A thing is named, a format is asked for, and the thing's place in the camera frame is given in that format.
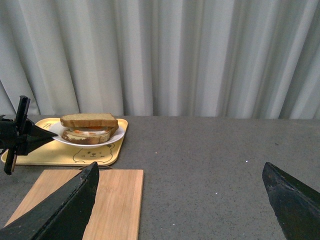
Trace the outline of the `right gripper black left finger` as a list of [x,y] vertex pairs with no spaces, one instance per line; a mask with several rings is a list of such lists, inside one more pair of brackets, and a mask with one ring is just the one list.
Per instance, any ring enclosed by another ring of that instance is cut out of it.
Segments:
[[93,162],[38,205],[0,230],[2,240],[81,240],[99,183]]

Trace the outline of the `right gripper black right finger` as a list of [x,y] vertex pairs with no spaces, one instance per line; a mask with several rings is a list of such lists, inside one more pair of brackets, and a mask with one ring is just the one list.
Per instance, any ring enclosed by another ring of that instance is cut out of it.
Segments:
[[269,203],[287,240],[320,238],[320,193],[266,162],[262,180]]

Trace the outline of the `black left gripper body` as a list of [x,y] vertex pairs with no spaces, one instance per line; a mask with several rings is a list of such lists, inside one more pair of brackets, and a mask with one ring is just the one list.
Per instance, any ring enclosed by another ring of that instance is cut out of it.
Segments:
[[28,150],[28,133],[30,124],[28,121],[28,110],[30,98],[21,95],[19,97],[18,109],[15,119],[7,119],[0,116],[0,148],[1,154],[7,152],[4,164],[4,172],[11,175],[14,171],[17,156],[26,156]]

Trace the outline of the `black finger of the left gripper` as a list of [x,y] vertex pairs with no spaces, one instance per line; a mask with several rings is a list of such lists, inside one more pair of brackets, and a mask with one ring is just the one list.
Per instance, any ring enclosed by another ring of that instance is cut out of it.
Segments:
[[32,121],[26,122],[26,154],[53,141],[58,134],[35,125]]

